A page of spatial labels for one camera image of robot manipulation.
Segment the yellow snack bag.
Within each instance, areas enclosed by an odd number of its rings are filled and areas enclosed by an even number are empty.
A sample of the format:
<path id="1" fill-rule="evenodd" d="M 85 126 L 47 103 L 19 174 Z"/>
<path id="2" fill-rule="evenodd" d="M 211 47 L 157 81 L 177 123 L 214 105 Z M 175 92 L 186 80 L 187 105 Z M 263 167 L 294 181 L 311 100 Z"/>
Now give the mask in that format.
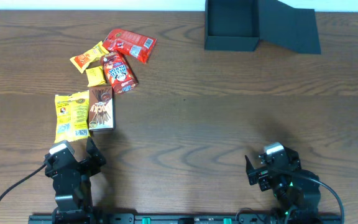
<path id="1" fill-rule="evenodd" d="M 86 139 L 88 131 L 89 91 L 71 95 L 55 95 L 57 124 L 55 143 Z"/>

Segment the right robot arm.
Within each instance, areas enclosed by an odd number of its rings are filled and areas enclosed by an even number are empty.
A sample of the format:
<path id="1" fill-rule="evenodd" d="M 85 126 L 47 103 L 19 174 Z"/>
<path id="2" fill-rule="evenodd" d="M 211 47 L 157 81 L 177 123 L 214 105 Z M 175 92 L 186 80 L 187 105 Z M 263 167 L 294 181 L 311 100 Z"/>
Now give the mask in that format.
<path id="1" fill-rule="evenodd" d="M 285 146 L 268 148 L 259 155 L 262 167 L 254 168 L 248 156 L 246 174 L 250 185 L 257 184 L 261 191 L 271 190 L 281 209 L 277 221 L 281 223 L 322 223 L 318 215 L 321 199 L 319 179 L 314 173 L 301 168 L 299 154 Z"/>

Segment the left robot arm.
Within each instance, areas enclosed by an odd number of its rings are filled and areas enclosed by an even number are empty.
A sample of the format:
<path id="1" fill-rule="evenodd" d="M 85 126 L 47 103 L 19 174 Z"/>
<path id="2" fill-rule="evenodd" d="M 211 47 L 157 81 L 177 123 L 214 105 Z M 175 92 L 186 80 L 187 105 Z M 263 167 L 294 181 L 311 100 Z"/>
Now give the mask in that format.
<path id="1" fill-rule="evenodd" d="M 91 137 L 86 142 L 87 157 L 78 161 L 67 140 L 52 146 L 45 155 L 45 175 L 53 179 L 57 208 L 52 223 L 106 223 L 101 210 L 93 207 L 90 177 L 101 172 L 106 159 Z"/>

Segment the black gift box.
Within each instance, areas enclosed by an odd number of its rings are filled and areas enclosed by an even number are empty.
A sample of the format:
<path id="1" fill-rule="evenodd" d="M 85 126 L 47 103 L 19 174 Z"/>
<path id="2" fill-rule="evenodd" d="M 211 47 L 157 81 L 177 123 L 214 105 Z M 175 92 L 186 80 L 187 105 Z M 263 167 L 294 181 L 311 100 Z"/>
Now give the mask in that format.
<path id="1" fill-rule="evenodd" d="M 206 0 L 204 48 L 252 52 L 259 42 L 300 54 L 320 54 L 313 9 L 298 9 L 278 0 Z"/>

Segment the brown Pocky box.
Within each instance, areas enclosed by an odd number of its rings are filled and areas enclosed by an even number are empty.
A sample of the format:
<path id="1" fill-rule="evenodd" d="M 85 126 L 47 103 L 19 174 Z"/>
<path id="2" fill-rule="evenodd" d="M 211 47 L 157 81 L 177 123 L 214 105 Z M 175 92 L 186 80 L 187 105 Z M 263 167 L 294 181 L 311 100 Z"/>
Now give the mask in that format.
<path id="1" fill-rule="evenodd" d="M 115 128 L 114 98 L 111 86 L 89 88 L 88 128 L 90 131 L 113 130 Z"/>

